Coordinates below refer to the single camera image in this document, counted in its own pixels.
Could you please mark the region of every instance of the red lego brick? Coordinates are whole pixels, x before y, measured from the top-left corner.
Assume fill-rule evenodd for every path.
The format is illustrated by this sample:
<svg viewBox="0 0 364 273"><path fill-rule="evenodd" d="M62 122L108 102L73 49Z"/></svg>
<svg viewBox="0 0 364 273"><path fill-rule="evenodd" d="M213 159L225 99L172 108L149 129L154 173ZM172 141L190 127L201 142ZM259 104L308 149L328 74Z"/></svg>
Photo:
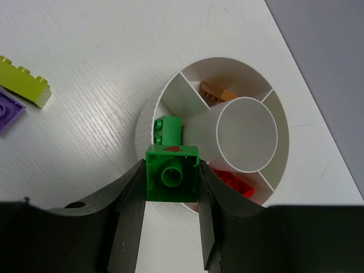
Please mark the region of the red lego brick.
<svg viewBox="0 0 364 273"><path fill-rule="evenodd" d="M237 178L231 172L218 171L214 169L215 174L227 185L235 189L244 197L251 197L254 194L254 188L246 184L243 180Z"/></svg>

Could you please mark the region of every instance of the green duplo brick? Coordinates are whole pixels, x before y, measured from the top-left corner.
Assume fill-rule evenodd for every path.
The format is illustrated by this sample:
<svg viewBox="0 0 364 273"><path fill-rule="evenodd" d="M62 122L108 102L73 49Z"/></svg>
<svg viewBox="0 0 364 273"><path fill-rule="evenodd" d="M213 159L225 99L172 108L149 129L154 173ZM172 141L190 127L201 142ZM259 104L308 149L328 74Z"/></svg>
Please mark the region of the green duplo brick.
<svg viewBox="0 0 364 273"><path fill-rule="evenodd" d="M164 115L154 122L154 144L181 145L182 119Z"/></svg>
<svg viewBox="0 0 364 273"><path fill-rule="evenodd" d="M11 63L0 56L0 85L43 108L51 96L48 81L40 76L34 78L28 69Z"/></svg>
<svg viewBox="0 0 364 273"><path fill-rule="evenodd" d="M197 202L196 146L151 145L146 162L148 201Z"/></svg>

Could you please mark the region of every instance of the black plastic part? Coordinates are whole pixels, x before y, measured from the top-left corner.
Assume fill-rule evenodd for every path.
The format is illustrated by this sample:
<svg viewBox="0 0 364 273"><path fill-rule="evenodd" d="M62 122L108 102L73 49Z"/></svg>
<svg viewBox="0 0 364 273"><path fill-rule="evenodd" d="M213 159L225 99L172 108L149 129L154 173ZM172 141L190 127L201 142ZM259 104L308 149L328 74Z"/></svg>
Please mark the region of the black plastic part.
<svg viewBox="0 0 364 273"><path fill-rule="evenodd" d="M265 209L222 183L205 162L201 166L206 193L200 193L199 214L209 273L364 272L363 206Z"/></svg>
<svg viewBox="0 0 364 273"><path fill-rule="evenodd" d="M141 160L80 200L86 203L80 208L44 211L27 202L0 203L0 272L134 272L145 196Z"/></svg>
<svg viewBox="0 0 364 273"><path fill-rule="evenodd" d="M364 207L265 209L227 186L204 161L198 186L209 273L364 272ZM0 272L135 272L145 200L141 160L65 208L0 202Z"/></svg>

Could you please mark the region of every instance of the red marking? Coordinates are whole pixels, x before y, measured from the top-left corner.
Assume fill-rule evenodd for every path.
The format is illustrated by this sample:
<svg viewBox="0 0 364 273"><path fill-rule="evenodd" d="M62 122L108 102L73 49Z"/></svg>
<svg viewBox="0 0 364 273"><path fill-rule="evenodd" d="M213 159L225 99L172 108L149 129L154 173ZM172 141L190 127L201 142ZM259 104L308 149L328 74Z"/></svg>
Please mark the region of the red marking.
<svg viewBox="0 0 364 273"><path fill-rule="evenodd" d="M231 172L218 171L216 169L214 169L213 171L223 182L235 189L242 196L249 198L253 195L254 188L246 184L243 180L237 178Z"/></svg>
<svg viewBox="0 0 364 273"><path fill-rule="evenodd" d="M180 152L182 150L180 149L180 146L171 146L163 149L163 151Z"/></svg>

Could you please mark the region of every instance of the lime green lego brick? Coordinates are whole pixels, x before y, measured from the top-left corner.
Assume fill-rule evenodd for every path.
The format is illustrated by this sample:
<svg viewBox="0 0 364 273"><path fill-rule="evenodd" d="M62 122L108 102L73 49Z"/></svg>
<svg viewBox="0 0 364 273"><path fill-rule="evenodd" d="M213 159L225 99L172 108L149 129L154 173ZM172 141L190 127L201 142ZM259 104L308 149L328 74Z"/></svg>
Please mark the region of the lime green lego brick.
<svg viewBox="0 0 364 273"><path fill-rule="evenodd" d="M164 115L154 122L154 144L181 145L182 119Z"/></svg>
<svg viewBox="0 0 364 273"><path fill-rule="evenodd" d="M43 108L52 94L48 81L40 76L34 78L28 69L11 63L0 56L0 85Z"/></svg>
<svg viewBox="0 0 364 273"><path fill-rule="evenodd" d="M196 202L196 146L151 145L146 151L147 201Z"/></svg>

